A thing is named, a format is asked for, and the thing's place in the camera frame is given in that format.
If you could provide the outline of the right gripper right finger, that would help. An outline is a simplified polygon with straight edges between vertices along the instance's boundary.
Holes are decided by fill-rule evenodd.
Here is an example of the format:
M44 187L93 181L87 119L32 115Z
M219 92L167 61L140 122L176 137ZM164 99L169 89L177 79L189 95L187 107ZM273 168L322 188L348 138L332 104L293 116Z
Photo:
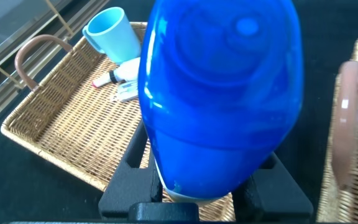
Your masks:
M238 222L308 222L313 206L276 154L232 192Z

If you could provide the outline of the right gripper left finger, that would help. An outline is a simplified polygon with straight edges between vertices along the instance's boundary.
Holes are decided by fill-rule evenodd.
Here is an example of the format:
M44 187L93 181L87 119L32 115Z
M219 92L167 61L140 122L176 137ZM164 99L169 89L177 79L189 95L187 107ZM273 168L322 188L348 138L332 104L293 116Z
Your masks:
M148 139L144 123L140 121L98 203L103 218L126 218L132 205L162 201L162 183L152 152L147 157L148 166L140 168Z

